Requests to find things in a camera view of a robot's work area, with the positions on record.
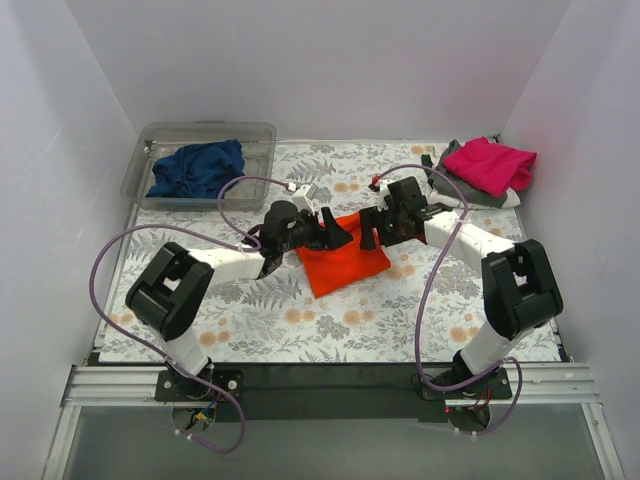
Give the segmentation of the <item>orange t shirt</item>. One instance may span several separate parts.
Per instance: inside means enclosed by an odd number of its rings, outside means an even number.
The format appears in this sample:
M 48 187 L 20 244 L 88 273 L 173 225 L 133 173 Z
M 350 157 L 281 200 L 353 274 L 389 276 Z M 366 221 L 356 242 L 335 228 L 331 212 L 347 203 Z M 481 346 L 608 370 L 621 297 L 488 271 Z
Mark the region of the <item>orange t shirt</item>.
M 361 225 L 358 213 L 340 217 L 337 223 L 353 236 L 352 242 L 333 251 L 313 251 L 308 248 L 296 250 L 316 298 L 376 276 L 391 267 L 389 258 L 379 245 L 374 250 L 360 248 Z

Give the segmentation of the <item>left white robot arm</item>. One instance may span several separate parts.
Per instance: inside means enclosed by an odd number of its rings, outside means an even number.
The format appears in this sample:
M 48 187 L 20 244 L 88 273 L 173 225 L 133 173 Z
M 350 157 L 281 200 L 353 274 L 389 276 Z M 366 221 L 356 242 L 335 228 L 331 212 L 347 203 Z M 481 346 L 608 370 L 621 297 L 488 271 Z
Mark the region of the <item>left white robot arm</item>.
M 329 208 L 317 214 L 289 201 L 274 202 L 249 233 L 260 242 L 255 252 L 243 246 L 188 250 L 164 244 L 126 295 L 126 306 L 153 331 L 162 355 L 181 372 L 178 387 L 190 399 L 205 398 L 213 386 L 205 369 L 211 360 L 192 328 L 209 287 L 262 279 L 291 250 L 334 251 L 353 240 Z

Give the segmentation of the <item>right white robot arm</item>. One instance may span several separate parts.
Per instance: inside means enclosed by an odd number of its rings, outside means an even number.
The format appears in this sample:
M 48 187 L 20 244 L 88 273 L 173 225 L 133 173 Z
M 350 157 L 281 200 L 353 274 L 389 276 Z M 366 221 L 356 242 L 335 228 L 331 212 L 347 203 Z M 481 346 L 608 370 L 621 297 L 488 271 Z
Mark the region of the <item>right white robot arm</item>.
M 376 206 L 359 213 L 361 249 L 416 239 L 480 274 L 484 324 L 455 354 L 449 370 L 435 378 L 419 374 L 436 391 L 479 395 L 513 348 L 564 308 L 544 247 L 533 239 L 516 243 L 491 234 L 447 205 L 428 203 L 414 177 L 374 179 L 370 188 L 378 199 Z

